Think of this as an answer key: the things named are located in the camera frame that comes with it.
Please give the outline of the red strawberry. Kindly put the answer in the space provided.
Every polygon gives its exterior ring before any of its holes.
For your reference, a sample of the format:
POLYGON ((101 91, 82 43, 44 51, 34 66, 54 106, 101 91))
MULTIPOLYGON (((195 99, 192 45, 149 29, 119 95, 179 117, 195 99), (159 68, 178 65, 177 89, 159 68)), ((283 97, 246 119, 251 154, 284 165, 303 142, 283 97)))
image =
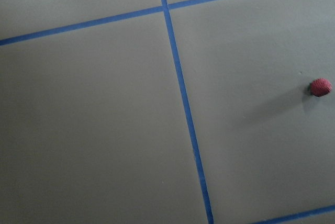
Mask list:
POLYGON ((332 91, 332 84, 327 79, 319 78, 313 80, 309 88, 312 95, 316 97, 322 97, 329 94, 332 91))

